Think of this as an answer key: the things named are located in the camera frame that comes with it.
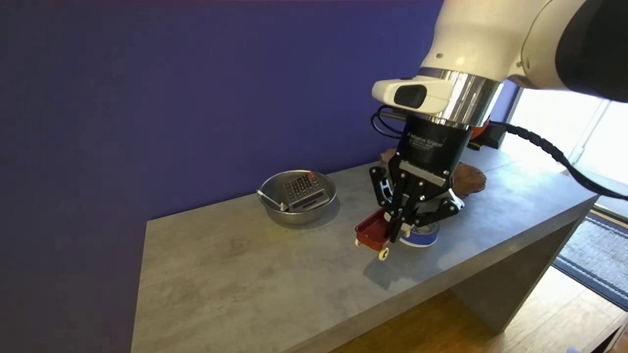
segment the silver bowl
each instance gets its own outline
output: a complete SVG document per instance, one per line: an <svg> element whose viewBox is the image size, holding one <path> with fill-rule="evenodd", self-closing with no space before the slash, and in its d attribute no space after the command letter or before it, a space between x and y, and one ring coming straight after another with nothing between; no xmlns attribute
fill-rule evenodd
<svg viewBox="0 0 628 353"><path fill-rule="evenodd" d="M331 210L335 186L322 173L294 169L269 177L257 196L276 224L306 226Z"/></svg>

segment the concrete table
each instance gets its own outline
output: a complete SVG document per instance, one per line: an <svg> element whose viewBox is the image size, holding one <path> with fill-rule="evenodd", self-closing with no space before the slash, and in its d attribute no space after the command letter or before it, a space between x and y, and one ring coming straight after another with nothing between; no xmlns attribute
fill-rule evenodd
<svg viewBox="0 0 628 353"><path fill-rule="evenodd" d="M443 290L502 332L596 196L500 151L463 161L486 188L384 263L353 245L377 210L367 165L331 175L337 208L310 228L276 226L253 194L149 222L133 351L329 351Z"/></svg>

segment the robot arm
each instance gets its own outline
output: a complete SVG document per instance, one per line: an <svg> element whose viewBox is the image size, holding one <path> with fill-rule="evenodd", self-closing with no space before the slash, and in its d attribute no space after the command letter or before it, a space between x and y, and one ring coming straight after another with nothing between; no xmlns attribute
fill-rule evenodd
<svg viewBox="0 0 628 353"><path fill-rule="evenodd" d="M626 18L626 0L445 0L418 75L373 84L406 120L388 169L371 169L384 237L463 208L451 175L504 79L628 100Z"/></svg>

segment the purple wall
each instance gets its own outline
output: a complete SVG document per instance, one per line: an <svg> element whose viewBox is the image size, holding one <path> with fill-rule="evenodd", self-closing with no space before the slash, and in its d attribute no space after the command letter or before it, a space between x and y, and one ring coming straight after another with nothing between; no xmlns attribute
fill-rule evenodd
<svg viewBox="0 0 628 353"><path fill-rule="evenodd" d="M375 159L437 6L0 6L0 351L127 351L147 218Z"/></svg>

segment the table top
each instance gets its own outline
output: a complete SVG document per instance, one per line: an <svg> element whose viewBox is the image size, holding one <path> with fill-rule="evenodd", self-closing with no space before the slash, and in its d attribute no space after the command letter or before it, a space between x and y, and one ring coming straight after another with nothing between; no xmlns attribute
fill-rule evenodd
<svg viewBox="0 0 628 353"><path fill-rule="evenodd" d="M369 326L382 304L410 290L429 298L579 220L596 198L545 163L494 149L463 161L486 188L441 222L431 247L394 243L384 263L353 245L377 210L369 165L329 175L337 206L316 226L274 224L255 194L151 220L133 351L286 351L347 320Z"/></svg>

